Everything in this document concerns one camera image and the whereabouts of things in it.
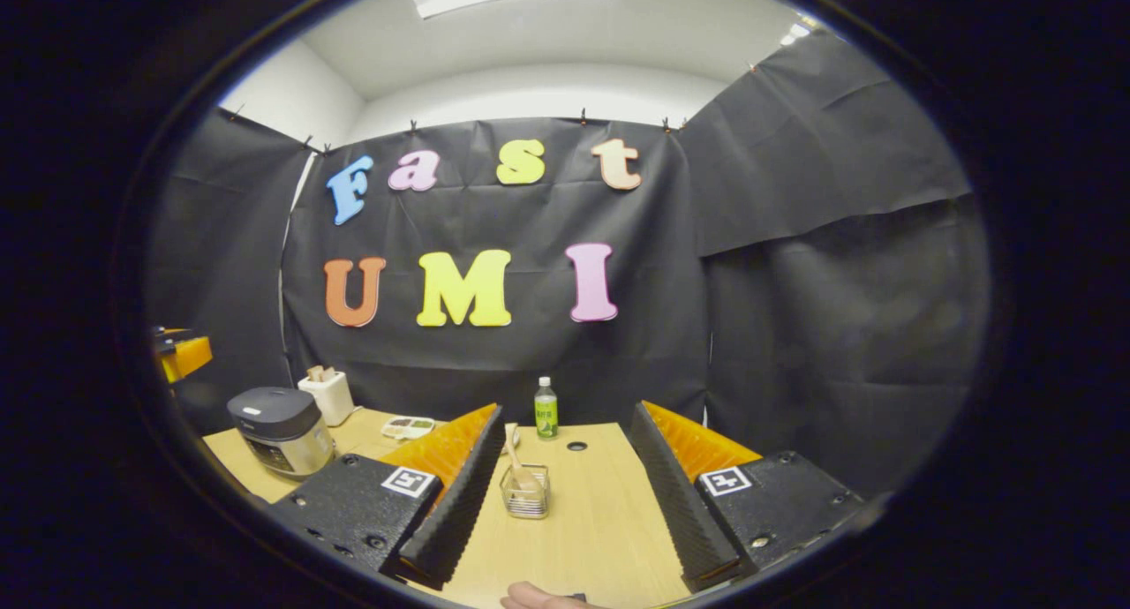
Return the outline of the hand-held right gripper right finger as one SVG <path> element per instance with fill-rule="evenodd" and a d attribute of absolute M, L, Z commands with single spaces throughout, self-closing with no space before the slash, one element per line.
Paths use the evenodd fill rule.
<path fill-rule="evenodd" d="M 793 560 L 864 506 L 791 449 L 763 455 L 652 402 L 634 408 L 629 443 L 694 592 Z"/>

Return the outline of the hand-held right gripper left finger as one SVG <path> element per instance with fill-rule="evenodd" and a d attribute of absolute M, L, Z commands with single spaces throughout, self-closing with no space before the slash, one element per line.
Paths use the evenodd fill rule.
<path fill-rule="evenodd" d="M 275 501 L 270 517 L 323 560 L 440 590 L 463 557 L 504 436 L 503 408 L 485 404 L 379 459 L 334 459 Z"/>

